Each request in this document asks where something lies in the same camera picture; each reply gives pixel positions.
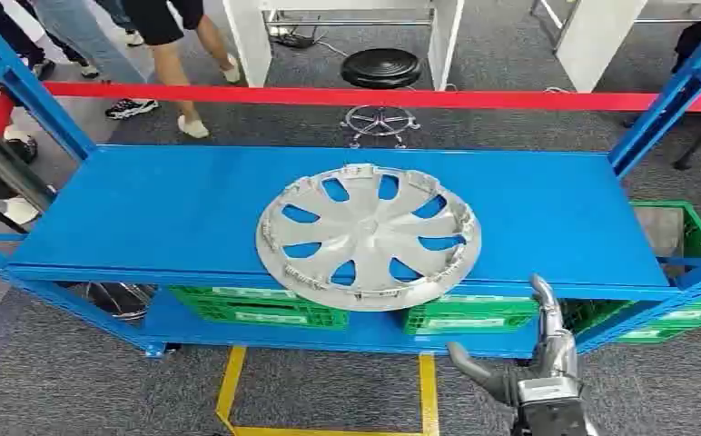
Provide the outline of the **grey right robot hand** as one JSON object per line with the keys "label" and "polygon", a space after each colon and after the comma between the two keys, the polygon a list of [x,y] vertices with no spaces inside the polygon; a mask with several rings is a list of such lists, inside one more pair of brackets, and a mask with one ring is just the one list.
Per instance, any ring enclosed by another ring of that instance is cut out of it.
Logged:
{"label": "grey right robot hand", "polygon": [[538,341],[533,351],[535,369],[530,375],[494,372],[474,362],[458,342],[446,344],[452,363],[484,389],[493,399],[512,407],[529,403],[578,401],[576,342],[565,328],[562,311],[552,287],[538,274],[530,276],[538,301]]}

